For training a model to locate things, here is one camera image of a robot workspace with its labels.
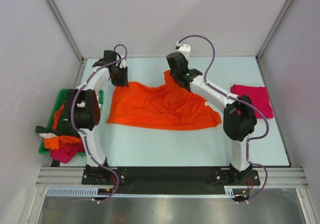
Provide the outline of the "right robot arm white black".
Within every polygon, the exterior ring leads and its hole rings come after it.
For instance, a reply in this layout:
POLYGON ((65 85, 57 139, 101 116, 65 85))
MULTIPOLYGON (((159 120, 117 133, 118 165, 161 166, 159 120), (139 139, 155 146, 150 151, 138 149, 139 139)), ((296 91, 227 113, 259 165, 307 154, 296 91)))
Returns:
POLYGON ((181 88, 199 95, 215 106, 223 114, 224 133, 231 139, 230 180, 242 185, 248 180, 253 165, 249 162, 248 141, 255 130, 257 118, 252 109, 251 99, 247 95, 237 97, 205 81, 204 75, 197 69, 189 69, 188 61, 181 52, 166 56, 170 75, 181 88))

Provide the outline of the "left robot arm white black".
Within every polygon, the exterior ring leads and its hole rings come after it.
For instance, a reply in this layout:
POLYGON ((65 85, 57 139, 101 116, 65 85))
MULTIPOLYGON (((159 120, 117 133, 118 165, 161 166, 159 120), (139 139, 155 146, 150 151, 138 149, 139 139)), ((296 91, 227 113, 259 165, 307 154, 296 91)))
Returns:
POLYGON ((69 89, 66 95, 66 113, 69 114, 72 128, 82 140, 86 154, 81 181, 83 185, 102 185, 116 176, 108 166, 99 137, 101 109, 98 93, 109 80, 114 86, 126 86, 128 68, 125 65, 126 56, 121 56, 115 50, 106 50, 103 55, 93 64, 87 80, 77 88, 69 89))

